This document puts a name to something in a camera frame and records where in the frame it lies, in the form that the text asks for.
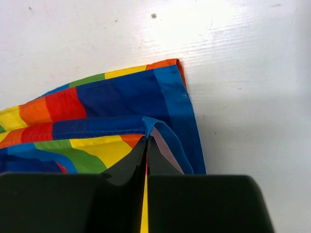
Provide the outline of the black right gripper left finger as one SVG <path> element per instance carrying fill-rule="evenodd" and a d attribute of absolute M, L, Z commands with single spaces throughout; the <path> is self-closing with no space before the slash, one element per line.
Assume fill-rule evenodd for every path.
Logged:
<path fill-rule="evenodd" d="M 3 233 L 138 233 L 147 140 L 100 174 L 5 173 Z"/>

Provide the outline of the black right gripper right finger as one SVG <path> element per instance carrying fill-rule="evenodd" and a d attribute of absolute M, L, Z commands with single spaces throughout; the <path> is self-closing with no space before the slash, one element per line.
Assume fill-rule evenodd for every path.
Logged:
<path fill-rule="evenodd" d="M 272 233 L 255 180 L 246 175 L 184 175 L 151 138 L 148 228 L 151 233 Z"/>

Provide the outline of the rainbow striped shorts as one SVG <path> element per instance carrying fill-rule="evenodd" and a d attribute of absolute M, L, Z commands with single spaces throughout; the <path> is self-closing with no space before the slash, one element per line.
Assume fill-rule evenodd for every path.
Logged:
<path fill-rule="evenodd" d="M 100 174 L 145 137 L 139 233 L 148 228 L 148 142 L 184 175 L 206 166 L 184 71 L 177 59 L 90 76 L 0 113 L 0 176 Z"/>

